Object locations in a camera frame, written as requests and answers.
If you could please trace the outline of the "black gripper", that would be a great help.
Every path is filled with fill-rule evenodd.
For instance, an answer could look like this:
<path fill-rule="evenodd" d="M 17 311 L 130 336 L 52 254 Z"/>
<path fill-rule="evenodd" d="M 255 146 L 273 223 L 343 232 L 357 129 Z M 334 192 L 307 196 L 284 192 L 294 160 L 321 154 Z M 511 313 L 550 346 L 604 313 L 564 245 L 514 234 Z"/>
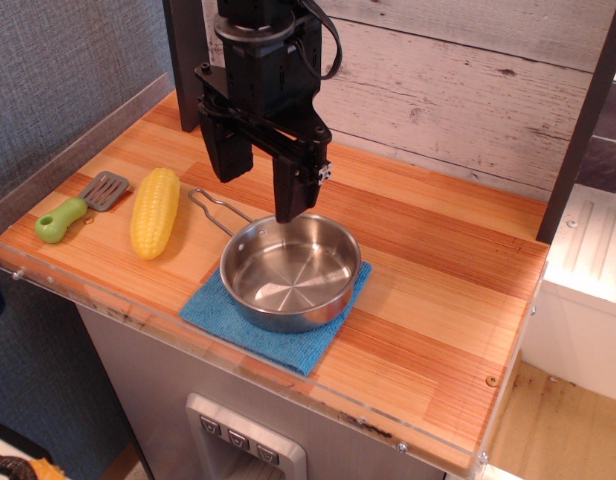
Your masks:
<path fill-rule="evenodd" d="M 330 130 L 313 101 L 326 75 L 322 37 L 292 34 L 274 42 L 225 42 L 222 67 L 203 63 L 199 124 L 222 183 L 253 168 L 253 149 L 273 159 L 275 217 L 289 223 L 318 199 L 330 175 Z"/>

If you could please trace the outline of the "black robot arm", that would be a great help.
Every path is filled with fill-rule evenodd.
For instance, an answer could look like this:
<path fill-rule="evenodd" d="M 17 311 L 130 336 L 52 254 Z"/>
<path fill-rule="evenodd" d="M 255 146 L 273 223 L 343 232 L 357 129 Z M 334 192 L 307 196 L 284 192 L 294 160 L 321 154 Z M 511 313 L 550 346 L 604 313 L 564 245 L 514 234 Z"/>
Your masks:
<path fill-rule="evenodd" d="M 316 205 L 331 175 L 332 134 L 314 109 L 321 83 L 322 32 L 339 36 L 314 1 L 220 1 L 214 31 L 224 65 L 200 65 L 200 129 L 213 171 L 227 183 L 250 171 L 254 147 L 273 160 L 275 216 L 288 223 Z"/>

